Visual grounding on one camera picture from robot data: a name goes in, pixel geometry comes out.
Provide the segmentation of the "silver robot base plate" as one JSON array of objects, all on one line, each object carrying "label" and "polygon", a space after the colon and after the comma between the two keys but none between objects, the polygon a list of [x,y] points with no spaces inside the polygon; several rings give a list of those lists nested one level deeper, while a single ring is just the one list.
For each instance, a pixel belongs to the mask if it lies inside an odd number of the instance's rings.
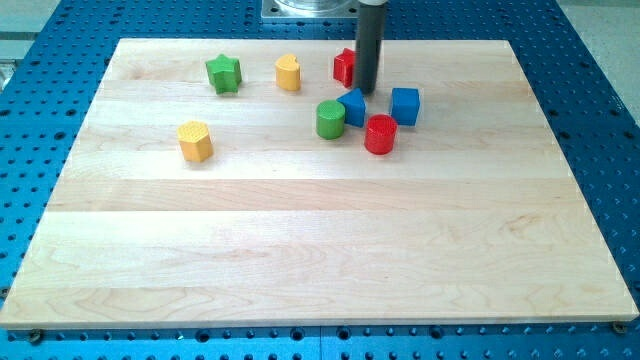
[{"label": "silver robot base plate", "polygon": [[357,0],[261,0],[261,17],[268,19],[353,18]]}]

